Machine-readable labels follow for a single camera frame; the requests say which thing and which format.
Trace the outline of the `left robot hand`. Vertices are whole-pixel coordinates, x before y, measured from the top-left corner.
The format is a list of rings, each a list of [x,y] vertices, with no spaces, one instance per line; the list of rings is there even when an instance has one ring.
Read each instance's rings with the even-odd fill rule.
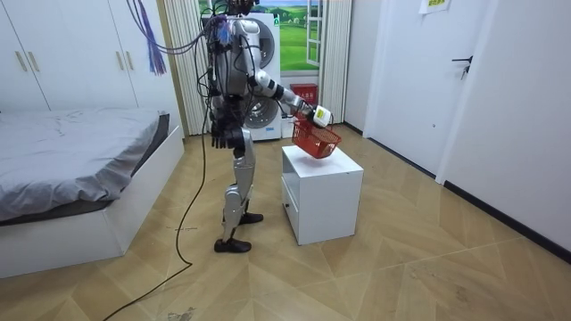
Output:
[[[227,148],[225,125],[219,121],[211,123],[211,146],[216,149]]]

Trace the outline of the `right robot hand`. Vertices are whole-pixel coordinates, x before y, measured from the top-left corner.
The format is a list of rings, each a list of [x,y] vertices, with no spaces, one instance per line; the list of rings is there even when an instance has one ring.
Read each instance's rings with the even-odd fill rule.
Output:
[[[316,128],[326,128],[333,119],[333,113],[321,105],[315,105],[307,113],[306,119]]]

